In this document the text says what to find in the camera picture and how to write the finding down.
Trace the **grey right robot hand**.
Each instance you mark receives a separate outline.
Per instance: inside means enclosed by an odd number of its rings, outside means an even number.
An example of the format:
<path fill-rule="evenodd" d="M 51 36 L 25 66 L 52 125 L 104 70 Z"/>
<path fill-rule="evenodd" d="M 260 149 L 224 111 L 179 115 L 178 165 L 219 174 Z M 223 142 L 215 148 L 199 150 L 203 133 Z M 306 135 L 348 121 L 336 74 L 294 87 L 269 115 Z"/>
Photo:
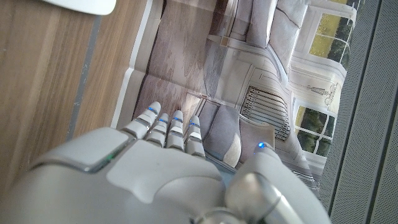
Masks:
<path fill-rule="evenodd" d="M 153 102 L 40 156 L 1 201 L 2 223 L 329 223 L 320 201 L 266 142 L 225 185 L 200 123 Z"/>

